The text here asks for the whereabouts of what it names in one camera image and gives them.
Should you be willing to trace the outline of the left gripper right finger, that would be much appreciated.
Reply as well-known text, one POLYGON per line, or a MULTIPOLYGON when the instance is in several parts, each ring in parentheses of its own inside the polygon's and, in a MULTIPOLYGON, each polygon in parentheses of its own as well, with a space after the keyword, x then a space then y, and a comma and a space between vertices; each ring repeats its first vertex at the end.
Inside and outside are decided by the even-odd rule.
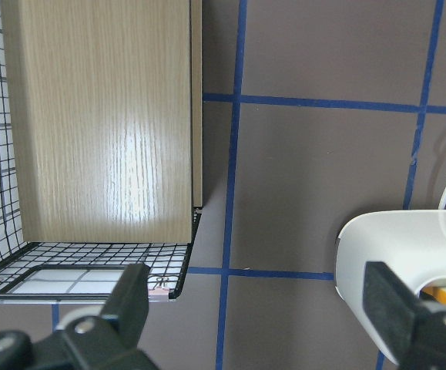
POLYGON ((399 369, 446 369, 446 305, 420 299, 384 262, 366 263, 364 312, 399 369))

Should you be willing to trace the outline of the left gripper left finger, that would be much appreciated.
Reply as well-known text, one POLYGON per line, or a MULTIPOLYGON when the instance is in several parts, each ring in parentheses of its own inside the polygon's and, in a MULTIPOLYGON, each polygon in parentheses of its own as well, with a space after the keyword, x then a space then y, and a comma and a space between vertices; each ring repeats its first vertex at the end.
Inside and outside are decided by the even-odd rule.
POLYGON ((157 369, 138 343, 149 313, 149 267, 128 265, 97 314, 81 314, 33 343, 0 331, 0 369, 157 369))

